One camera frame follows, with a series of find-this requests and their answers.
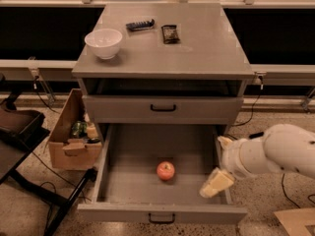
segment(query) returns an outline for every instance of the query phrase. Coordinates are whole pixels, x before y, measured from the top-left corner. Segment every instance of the open drawer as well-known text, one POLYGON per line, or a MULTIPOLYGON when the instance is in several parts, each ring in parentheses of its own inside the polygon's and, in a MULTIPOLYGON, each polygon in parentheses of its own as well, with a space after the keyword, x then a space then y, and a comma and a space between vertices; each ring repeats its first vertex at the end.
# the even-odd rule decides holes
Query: open drawer
POLYGON ((213 126, 111 125, 92 203, 79 212, 90 221, 237 223, 247 211, 231 204, 229 191, 199 195, 219 156, 213 126), (176 170, 166 182, 156 174, 163 160, 176 170))

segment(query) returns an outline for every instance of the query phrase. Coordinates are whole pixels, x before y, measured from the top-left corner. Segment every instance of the cabinet top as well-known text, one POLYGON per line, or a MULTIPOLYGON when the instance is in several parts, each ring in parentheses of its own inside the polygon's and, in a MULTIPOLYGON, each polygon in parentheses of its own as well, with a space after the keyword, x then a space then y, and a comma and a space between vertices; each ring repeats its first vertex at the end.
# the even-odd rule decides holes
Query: cabinet top
POLYGON ((119 53, 101 60, 85 47, 73 74, 78 78, 248 79, 253 72, 219 3, 111 3, 95 29, 120 30, 119 53), (155 20, 153 29, 126 24, 155 20), (161 27, 177 25, 179 43, 164 44, 161 27))

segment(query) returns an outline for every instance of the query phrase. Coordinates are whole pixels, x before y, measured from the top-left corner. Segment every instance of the white bowl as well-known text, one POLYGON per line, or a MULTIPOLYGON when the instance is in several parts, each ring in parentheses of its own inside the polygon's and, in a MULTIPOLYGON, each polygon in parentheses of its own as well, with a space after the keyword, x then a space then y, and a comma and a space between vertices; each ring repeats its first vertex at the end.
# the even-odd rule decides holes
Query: white bowl
POLYGON ((85 37, 86 45, 101 59, 113 58, 120 49, 122 33, 116 29, 97 29, 85 37))

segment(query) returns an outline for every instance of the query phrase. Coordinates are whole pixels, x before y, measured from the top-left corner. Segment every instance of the wire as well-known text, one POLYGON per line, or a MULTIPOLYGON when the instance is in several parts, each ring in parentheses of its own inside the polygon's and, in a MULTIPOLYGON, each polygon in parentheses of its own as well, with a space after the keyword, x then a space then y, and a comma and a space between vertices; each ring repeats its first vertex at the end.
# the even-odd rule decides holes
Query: wire
POLYGON ((286 194, 286 191, 285 191, 285 188, 284 188, 284 176, 285 174, 283 175, 283 178, 282 178, 282 187, 283 187, 283 193, 284 193, 284 196, 289 200, 291 201, 294 205, 296 205, 298 208, 300 208, 300 206, 294 202, 291 198, 288 197, 288 195, 286 194))
MULTIPOLYGON (((45 184, 51 185, 52 188, 53 188, 54 193, 55 193, 55 194, 57 193, 57 190, 56 190, 55 185, 54 185, 53 183, 51 183, 51 182, 48 182, 48 181, 47 181, 47 182, 43 182, 43 183, 40 185, 40 187, 42 187, 42 186, 45 185, 45 184)), ((53 203, 49 203, 49 202, 47 202, 46 200, 43 200, 43 201, 49 205, 49 210, 48 210, 48 213, 47 213, 46 224, 45 224, 45 232, 46 232, 47 229, 48 229, 48 224, 49 224, 50 218, 51 218, 51 216, 52 216, 52 212, 53 212, 53 203)))
POLYGON ((52 112, 55 112, 57 114, 60 114, 58 111, 52 109, 43 99, 42 97, 40 96, 39 92, 38 92, 38 87, 37 87, 37 81, 39 79, 39 76, 35 76, 35 78, 33 79, 33 82, 32 82, 32 88, 33 90, 36 92, 37 96, 39 97, 40 101, 46 106, 49 108, 49 110, 51 110, 52 112))
POLYGON ((233 140, 238 140, 238 138, 236 138, 235 136, 233 136, 233 135, 230 135, 230 134, 226 134, 226 136, 227 137, 230 137, 230 138, 232 138, 233 140))
POLYGON ((238 124, 234 124, 234 125, 232 125, 232 127, 243 126, 243 125, 249 123, 249 122, 253 119, 253 116, 254 116, 254 106, 255 106, 255 104, 257 103, 257 101, 258 101, 258 99, 260 98, 260 96, 261 96, 261 93, 259 93, 258 97, 256 98, 256 100, 255 100, 254 103, 252 104, 252 107, 251 107, 251 115, 250 115, 249 119, 248 119, 247 121, 245 121, 245 122, 238 123, 238 124))
POLYGON ((308 195, 307 199, 315 205, 315 202, 311 199, 312 197, 315 197, 315 194, 308 195))
POLYGON ((236 233, 236 236, 241 236, 239 224, 235 226, 235 233, 236 233))
MULTIPOLYGON (((48 142, 46 143, 45 147, 43 150, 46 150, 47 148, 47 145, 48 145, 48 142)), ((63 181, 65 181, 66 183, 68 183, 69 185, 73 186, 73 187, 77 187, 75 184, 71 183, 69 180, 65 179, 64 177, 62 177, 60 174, 58 174, 57 172, 55 172, 53 169, 51 169, 46 163, 43 162, 43 160, 40 159, 40 157, 34 153, 34 151, 31 152, 40 162, 42 165, 44 165, 48 170, 50 170, 53 174, 55 174, 57 177, 59 177, 60 179, 62 179, 63 181)), ((91 199, 87 198, 85 196, 85 193, 84 191, 81 191, 82 193, 82 197, 79 197, 79 198, 83 198, 84 201, 86 202, 86 200, 88 201, 91 201, 91 199)))

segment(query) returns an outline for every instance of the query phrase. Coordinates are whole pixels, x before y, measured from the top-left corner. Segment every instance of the closed drawer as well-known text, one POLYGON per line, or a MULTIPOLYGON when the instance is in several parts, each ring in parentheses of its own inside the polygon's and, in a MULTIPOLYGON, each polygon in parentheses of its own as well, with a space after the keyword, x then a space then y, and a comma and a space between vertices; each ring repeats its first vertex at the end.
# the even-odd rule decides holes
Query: closed drawer
POLYGON ((231 204, 228 190, 211 199, 199 195, 218 156, 212 126, 111 125, 94 198, 79 205, 79 212, 91 221, 237 223, 246 209, 231 204), (163 160, 176 170, 166 182, 156 174, 163 160))
POLYGON ((97 123, 233 124, 242 97, 85 96, 97 123))

